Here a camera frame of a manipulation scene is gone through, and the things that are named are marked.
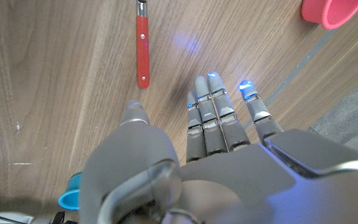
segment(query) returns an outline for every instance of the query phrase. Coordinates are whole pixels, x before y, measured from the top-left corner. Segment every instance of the robot finger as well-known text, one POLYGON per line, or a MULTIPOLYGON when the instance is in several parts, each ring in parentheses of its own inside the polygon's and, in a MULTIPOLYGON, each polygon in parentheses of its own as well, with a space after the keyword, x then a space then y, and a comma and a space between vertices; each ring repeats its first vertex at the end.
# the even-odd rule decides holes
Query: robot finger
POLYGON ((141 121, 145 124, 150 124, 149 118, 143 109, 143 105, 139 101, 129 100, 127 108, 121 116, 120 126, 134 121, 141 121))
POLYGON ((283 131, 280 125, 273 120, 251 81, 242 81, 239 89, 262 144, 264 144, 265 138, 283 131))
POLYGON ((196 161, 206 157, 205 140, 203 133, 203 121, 195 91, 187 95, 188 104, 188 129, 187 129, 187 153, 186 162, 196 161))
POLYGON ((196 78, 195 88, 198 109, 200 110, 201 120, 203 122, 207 155, 210 156, 219 152, 227 152, 223 133, 204 77, 199 76, 196 78))
POLYGON ((237 146, 250 144, 246 131, 234 112, 233 105, 218 73, 212 72, 208 74, 208 86, 218 112, 218 119, 221 122, 229 152, 234 151, 237 146))

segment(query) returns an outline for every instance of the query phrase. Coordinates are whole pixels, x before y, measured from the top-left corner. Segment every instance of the red screwdriver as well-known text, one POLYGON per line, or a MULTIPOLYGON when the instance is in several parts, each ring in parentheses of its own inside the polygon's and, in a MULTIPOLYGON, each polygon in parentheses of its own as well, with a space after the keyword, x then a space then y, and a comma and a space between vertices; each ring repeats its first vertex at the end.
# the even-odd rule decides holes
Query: red screwdriver
POLYGON ((150 65, 149 22, 145 0, 136 0, 136 65, 137 83, 141 88, 147 88, 150 84, 150 65))

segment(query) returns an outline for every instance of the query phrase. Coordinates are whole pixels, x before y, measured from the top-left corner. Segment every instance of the black cable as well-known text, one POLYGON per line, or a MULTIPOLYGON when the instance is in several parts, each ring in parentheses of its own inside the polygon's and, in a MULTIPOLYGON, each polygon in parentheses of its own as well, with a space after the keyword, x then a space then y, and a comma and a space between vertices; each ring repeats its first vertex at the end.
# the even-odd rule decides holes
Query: black cable
POLYGON ((15 220, 11 220, 11 219, 8 219, 8 218, 5 218, 5 217, 0 217, 0 220, 4 220, 4 221, 7 221, 7 222, 13 222, 13 223, 17 223, 17 224, 27 224, 27 223, 22 223, 22 222, 18 222, 18 221, 15 221, 15 220))

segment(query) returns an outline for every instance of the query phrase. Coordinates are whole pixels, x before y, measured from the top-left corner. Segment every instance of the screwdriver handle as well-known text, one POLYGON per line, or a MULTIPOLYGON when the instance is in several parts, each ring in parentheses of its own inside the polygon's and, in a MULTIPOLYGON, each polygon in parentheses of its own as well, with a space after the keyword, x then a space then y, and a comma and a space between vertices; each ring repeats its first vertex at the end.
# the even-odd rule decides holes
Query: screwdriver handle
POLYGON ((149 73, 149 22, 147 17, 136 16, 137 83, 141 88, 150 84, 149 73))

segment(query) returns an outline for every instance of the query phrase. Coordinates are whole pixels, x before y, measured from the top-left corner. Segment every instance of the blue led light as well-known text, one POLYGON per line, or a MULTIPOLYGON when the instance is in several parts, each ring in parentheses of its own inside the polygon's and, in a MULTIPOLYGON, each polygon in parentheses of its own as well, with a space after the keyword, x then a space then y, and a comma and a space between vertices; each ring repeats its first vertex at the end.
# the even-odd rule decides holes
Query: blue led light
POLYGON ((240 89, 240 90, 243 90, 243 89, 249 88, 249 87, 252 87, 252 84, 247 83, 247 84, 245 84, 245 85, 240 85, 239 89, 240 89))

